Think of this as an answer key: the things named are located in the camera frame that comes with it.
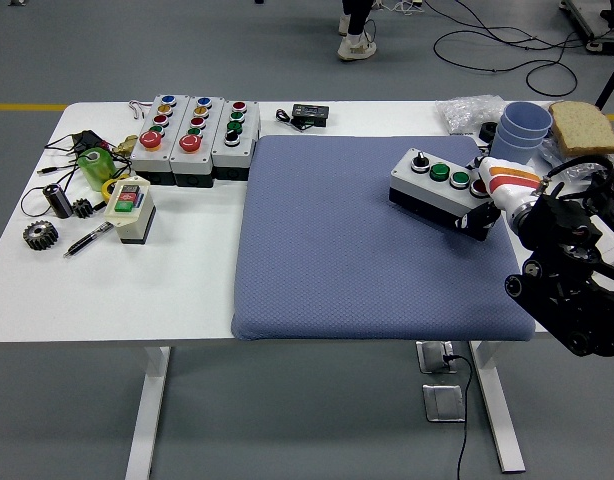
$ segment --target black gear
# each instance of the black gear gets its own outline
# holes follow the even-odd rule
[[[94,213],[94,208],[91,206],[91,203],[89,203],[89,200],[85,198],[76,200],[72,205],[72,210],[78,215],[78,218],[87,218]]]
[[[32,223],[25,229],[23,240],[34,250],[45,250],[56,243],[58,232],[51,223],[41,220]]]

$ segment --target stacked cups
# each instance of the stacked cups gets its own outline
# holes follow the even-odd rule
[[[511,162],[527,163],[551,127],[551,114],[529,102],[514,102],[500,117],[489,155]]]

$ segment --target toast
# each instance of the toast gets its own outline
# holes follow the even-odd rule
[[[563,101],[550,105],[552,132],[565,157],[614,153],[614,128],[594,105]]]

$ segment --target gray floor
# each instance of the gray floor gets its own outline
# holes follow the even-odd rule
[[[0,0],[0,103],[151,100],[170,92],[312,101],[547,98],[526,87],[528,67],[493,75],[438,60],[433,42],[460,27],[429,10],[374,12],[378,54],[342,64],[333,0],[6,3]],[[470,6],[489,25],[559,42],[572,26],[557,3]],[[472,22],[454,2],[432,4]],[[470,37],[442,48],[496,68],[557,56]],[[579,80],[568,98],[593,103],[614,57],[576,49],[563,60]],[[534,80],[556,90],[572,82],[555,69]],[[614,113],[614,95],[605,112]],[[0,234],[59,117],[0,112]],[[516,346],[500,371],[528,469],[519,478],[614,478],[614,359],[578,359],[540,340]],[[408,342],[175,349],[152,477],[451,479],[461,427],[426,422],[421,385],[454,380],[464,385],[465,369],[449,380],[423,377]],[[0,479],[123,478],[141,384],[128,349],[0,349]],[[477,388],[469,400],[463,478],[502,478]]]

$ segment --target shoe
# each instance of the shoe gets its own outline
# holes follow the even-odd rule
[[[347,37],[343,38],[338,47],[338,58],[345,61],[365,60],[376,53],[376,43],[367,38],[367,34],[360,37],[357,45],[352,45]]]
[[[350,15],[341,15],[340,21],[338,22],[338,35],[342,35],[343,37],[347,35],[347,31],[349,30],[349,20],[351,19]]]

